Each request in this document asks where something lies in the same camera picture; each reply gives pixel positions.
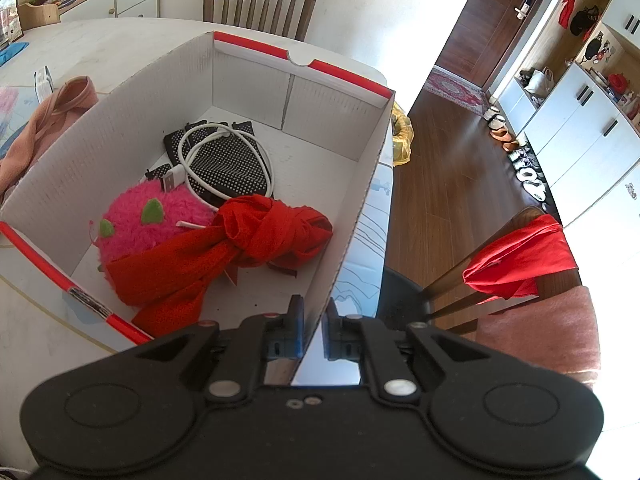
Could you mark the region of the white cardboard box red rim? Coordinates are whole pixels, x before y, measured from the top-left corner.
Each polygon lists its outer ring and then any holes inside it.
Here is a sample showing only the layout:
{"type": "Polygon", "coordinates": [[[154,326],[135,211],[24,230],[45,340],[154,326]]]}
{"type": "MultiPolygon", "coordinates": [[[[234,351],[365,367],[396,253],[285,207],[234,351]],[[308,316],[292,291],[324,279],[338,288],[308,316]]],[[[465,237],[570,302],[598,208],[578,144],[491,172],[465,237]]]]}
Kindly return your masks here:
{"type": "Polygon", "coordinates": [[[233,328],[299,294],[313,330],[354,237],[392,104],[390,90],[303,44],[196,37],[134,70],[29,170],[1,209],[2,278],[86,338],[125,350],[126,338],[88,308],[99,301],[134,316],[98,269],[90,224],[160,161],[165,134],[200,118],[247,120],[270,157],[274,194],[325,214],[333,235],[294,278],[262,268],[242,271],[237,285],[213,282],[202,315],[233,328]]]}

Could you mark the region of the black polka dot pouch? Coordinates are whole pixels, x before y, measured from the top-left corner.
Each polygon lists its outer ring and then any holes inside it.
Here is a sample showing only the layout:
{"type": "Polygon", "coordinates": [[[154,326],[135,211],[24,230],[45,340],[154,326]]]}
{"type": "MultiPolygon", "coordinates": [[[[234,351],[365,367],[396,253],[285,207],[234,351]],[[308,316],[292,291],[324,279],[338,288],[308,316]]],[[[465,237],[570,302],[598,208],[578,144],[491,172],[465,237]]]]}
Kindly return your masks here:
{"type": "Polygon", "coordinates": [[[163,144],[168,161],[146,170],[148,180],[184,184],[214,209],[235,197],[273,196],[270,158],[250,122],[201,120],[164,136],[163,144]]]}

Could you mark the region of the pink fabric garment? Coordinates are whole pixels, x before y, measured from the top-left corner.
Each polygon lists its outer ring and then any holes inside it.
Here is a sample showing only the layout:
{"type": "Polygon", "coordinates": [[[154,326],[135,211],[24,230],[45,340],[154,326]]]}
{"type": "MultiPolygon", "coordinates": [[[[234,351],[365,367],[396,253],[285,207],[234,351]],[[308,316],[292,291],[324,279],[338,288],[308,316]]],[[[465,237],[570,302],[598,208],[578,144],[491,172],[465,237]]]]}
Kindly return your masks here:
{"type": "Polygon", "coordinates": [[[79,118],[99,102],[89,76],[66,81],[44,99],[1,155],[1,200],[79,118]]]}

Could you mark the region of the dark wooden chair right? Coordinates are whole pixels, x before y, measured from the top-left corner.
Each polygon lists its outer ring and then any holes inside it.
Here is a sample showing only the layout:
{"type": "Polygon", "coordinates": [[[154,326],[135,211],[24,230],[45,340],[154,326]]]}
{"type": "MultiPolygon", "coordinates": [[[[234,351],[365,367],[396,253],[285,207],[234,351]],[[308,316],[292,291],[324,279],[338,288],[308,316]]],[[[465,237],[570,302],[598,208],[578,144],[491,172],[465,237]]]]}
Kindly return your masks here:
{"type": "Polygon", "coordinates": [[[527,207],[451,270],[419,292],[428,312],[446,330],[472,334],[485,315],[506,313],[551,299],[582,284],[563,227],[538,207],[527,207]]]}

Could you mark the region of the red knotted cloth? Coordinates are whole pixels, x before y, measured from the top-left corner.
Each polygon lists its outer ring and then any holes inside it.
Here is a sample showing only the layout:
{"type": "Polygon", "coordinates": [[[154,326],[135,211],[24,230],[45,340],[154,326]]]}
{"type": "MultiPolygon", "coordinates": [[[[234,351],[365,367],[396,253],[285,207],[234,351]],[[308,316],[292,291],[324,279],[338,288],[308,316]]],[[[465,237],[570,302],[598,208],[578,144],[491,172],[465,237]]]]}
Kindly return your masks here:
{"type": "Polygon", "coordinates": [[[145,250],[110,258],[98,243],[102,269],[121,302],[138,310],[132,322],[154,338],[198,322],[205,293],[221,275],[272,264],[295,271],[326,247],[328,218],[259,195],[229,200],[212,224],[186,229],[145,250]]]}

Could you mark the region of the red cloth on chair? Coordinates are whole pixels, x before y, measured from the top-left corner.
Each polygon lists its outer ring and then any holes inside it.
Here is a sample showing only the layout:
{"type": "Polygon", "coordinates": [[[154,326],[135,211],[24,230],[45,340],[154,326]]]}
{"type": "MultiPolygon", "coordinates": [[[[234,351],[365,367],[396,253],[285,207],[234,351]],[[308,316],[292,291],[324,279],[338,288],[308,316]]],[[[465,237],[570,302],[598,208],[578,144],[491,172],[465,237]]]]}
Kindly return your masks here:
{"type": "Polygon", "coordinates": [[[576,268],[562,226],[542,214],[481,249],[462,281],[491,299],[510,299],[537,295],[537,278],[576,268]]]}

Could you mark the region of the pink fuzzy plush toy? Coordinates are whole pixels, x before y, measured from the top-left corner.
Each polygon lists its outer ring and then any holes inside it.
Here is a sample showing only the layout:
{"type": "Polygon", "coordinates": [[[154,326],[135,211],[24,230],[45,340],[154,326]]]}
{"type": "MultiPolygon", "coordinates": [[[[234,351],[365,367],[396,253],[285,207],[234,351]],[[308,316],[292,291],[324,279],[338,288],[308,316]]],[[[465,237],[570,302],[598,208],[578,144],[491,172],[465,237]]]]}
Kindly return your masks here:
{"type": "Polygon", "coordinates": [[[108,207],[94,241],[100,270],[124,304],[140,307],[145,295],[177,273],[180,236],[213,223],[215,211],[185,185],[165,191],[147,180],[120,194],[108,207]]]}

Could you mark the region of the yellow plastic bag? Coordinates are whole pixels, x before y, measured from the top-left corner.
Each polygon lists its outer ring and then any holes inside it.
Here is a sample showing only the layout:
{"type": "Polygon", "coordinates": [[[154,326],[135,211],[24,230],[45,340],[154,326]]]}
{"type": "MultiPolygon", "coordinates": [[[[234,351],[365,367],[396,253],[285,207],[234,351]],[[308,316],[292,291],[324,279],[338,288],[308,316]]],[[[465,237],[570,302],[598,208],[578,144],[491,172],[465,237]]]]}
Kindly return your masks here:
{"type": "Polygon", "coordinates": [[[414,130],[410,118],[397,102],[392,108],[392,129],[393,164],[395,167],[408,164],[411,159],[414,130]]]}

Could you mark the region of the pink towel on chair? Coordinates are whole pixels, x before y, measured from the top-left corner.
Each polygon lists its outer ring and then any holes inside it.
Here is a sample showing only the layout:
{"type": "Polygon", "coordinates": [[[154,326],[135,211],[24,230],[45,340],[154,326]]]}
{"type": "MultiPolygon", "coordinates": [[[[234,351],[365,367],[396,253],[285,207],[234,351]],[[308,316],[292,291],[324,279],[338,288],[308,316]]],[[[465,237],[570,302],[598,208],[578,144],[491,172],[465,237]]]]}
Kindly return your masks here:
{"type": "Polygon", "coordinates": [[[586,286],[483,316],[477,321],[475,341],[589,388],[600,373],[597,318],[586,286]]]}

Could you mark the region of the black white floor mat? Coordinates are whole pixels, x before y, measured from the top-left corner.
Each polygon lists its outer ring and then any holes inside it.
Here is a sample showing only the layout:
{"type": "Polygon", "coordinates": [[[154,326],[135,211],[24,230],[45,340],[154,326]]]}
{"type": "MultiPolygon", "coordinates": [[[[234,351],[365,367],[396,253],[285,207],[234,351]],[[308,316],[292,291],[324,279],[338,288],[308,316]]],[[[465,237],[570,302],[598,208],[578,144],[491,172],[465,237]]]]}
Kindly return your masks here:
{"type": "Polygon", "coordinates": [[[533,149],[527,144],[518,144],[508,153],[515,179],[523,191],[546,213],[561,221],[558,207],[553,199],[550,185],[544,176],[540,162],[533,149]]]}

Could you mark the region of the red patterned doormat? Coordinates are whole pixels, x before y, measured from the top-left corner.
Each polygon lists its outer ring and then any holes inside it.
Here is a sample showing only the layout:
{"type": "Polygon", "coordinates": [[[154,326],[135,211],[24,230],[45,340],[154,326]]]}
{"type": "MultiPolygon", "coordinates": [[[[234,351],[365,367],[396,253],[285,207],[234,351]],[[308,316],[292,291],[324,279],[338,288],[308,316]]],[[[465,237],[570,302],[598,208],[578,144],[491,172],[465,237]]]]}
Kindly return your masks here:
{"type": "Polygon", "coordinates": [[[478,116],[487,108],[486,96],[480,87],[437,65],[428,74],[423,88],[478,116]]]}

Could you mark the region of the white shoe cabinet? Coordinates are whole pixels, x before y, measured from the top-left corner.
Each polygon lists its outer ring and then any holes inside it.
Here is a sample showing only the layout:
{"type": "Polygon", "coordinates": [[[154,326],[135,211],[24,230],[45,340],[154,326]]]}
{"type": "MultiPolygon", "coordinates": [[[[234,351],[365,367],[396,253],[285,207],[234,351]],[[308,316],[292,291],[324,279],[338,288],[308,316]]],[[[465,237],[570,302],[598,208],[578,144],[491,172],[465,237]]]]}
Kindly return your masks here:
{"type": "Polygon", "coordinates": [[[639,0],[556,0],[498,103],[569,226],[639,161],[639,0]]]}

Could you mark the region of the wooden slat-back chair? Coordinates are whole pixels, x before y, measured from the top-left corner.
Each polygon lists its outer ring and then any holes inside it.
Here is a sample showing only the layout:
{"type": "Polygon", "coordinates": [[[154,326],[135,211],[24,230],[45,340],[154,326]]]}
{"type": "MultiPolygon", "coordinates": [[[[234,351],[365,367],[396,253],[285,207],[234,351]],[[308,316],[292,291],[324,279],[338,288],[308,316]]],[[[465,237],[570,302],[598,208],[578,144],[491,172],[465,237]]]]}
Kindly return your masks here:
{"type": "Polygon", "coordinates": [[[203,20],[304,41],[317,0],[203,0],[203,20]]]}

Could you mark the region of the brown wooden door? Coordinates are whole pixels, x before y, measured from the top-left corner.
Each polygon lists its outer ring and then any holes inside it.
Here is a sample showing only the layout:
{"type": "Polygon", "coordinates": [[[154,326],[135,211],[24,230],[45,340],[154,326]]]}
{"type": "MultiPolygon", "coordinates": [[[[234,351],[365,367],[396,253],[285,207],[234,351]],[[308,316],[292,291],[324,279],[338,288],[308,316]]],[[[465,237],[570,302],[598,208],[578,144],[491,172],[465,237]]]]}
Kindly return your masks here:
{"type": "Polygon", "coordinates": [[[537,6],[537,0],[468,0],[436,65],[486,89],[524,32],[518,11],[537,6]]]}

